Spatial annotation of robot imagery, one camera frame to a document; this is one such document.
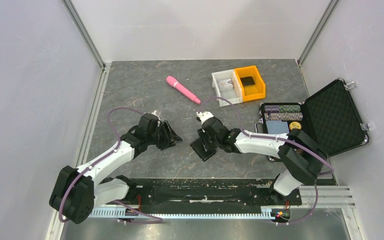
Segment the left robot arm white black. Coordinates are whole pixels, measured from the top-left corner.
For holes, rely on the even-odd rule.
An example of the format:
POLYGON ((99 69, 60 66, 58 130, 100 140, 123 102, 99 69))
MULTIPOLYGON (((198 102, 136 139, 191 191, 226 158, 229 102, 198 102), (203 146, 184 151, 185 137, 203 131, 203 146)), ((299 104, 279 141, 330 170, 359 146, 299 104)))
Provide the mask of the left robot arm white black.
POLYGON ((162 151, 182 141, 168 121, 160 120, 153 113, 144 113, 138 124, 119 136, 104 153, 78 167, 63 167, 50 195, 49 206, 58 212, 62 222, 80 224, 104 204, 115 200, 131 204, 137 198, 137 190, 126 180, 113 178, 105 182, 105 178, 149 146, 162 151))

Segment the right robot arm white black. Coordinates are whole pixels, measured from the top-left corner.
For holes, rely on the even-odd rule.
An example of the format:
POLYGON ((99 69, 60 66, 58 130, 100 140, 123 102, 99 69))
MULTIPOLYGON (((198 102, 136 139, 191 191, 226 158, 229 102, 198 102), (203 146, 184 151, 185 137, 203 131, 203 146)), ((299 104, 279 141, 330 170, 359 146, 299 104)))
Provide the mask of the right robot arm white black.
POLYGON ((267 134, 241 128, 228 129, 210 112, 198 112, 201 123, 199 137, 190 146, 202 161, 211 158, 218 149, 226 153, 260 154, 279 159, 286 170, 277 176, 269 189, 269 199, 282 204, 303 185, 313 185, 323 167, 330 170, 328 154, 309 135, 300 129, 289 133, 267 134))

